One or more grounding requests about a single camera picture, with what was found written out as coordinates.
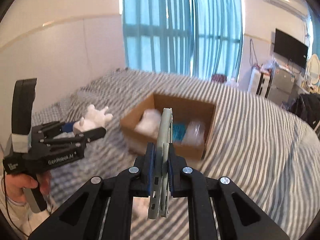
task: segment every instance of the teal curtain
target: teal curtain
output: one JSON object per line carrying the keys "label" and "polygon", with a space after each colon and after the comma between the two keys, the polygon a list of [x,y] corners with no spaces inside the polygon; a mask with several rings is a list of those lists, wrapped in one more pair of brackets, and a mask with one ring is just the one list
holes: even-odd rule
{"label": "teal curtain", "polygon": [[309,8],[309,12],[313,27],[312,54],[317,54],[320,57],[320,21],[311,8]]}
{"label": "teal curtain", "polygon": [[241,0],[193,0],[195,36],[193,75],[237,78],[243,43]]}
{"label": "teal curtain", "polygon": [[127,66],[190,75],[189,0],[123,0]]}
{"label": "teal curtain", "polygon": [[237,78],[241,0],[123,0],[127,66],[202,79]]}

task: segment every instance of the black flat screen tv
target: black flat screen tv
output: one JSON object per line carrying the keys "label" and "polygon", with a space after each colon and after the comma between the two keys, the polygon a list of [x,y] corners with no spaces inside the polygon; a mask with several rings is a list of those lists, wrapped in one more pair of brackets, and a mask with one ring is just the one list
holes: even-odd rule
{"label": "black flat screen tv", "polygon": [[308,46],[287,33],[276,29],[275,53],[286,57],[291,62],[306,68]]}

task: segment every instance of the bed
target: bed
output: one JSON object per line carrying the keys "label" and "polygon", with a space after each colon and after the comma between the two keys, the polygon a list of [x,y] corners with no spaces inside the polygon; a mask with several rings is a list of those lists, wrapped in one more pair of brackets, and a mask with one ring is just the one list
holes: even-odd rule
{"label": "bed", "polygon": [[[52,171],[61,205],[94,175],[108,178],[132,166],[119,120],[152,92],[215,103],[216,118],[199,170],[230,177],[290,237],[306,231],[320,209],[320,141],[307,123],[272,102],[219,83],[182,75],[119,70],[33,114],[33,125],[78,120],[89,104],[114,115],[105,138],[84,159]],[[132,216],[131,239],[188,239],[186,199],[170,199],[168,219]]]}

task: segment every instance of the silver bolt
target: silver bolt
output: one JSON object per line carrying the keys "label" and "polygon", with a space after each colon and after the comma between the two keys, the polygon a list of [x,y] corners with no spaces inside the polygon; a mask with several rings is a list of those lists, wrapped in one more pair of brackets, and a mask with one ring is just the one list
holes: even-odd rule
{"label": "silver bolt", "polygon": [[230,179],[229,179],[228,177],[222,177],[222,178],[220,179],[220,182],[221,182],[222,184],[229,184],[229,183],[230,183]]}
{"label": "silver bolt", "polygon": [[137,167],[131,167],[129,168],[129,172],[130,173],[137,173],[139,171],[139,169]]}
{"label": "silver bolt", "polygon": [[193,169],[190,168],[190,167],[184,167],[184,168],[182,169],[182,171],[183,171],[184,173],[186,173],[186,174],[190,174],[190,173],[193,171]]}
{"label": "silver bolt", "polygon": [[92,184],[98,184],[101,181],[100,177],[93,177],[91,179]]}

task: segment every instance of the white air conditioner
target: white air conditioner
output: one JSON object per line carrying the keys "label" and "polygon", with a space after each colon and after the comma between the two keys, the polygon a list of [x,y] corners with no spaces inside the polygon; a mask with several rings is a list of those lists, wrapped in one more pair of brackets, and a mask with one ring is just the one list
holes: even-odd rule
{"label": "white air conditioner", "polygon": [[303,2],[296,2],[295,0],[267,0],[267,2],[290,11],[292,14],[302,19],[306,19],[308,17],[308,8],[303,4]]}

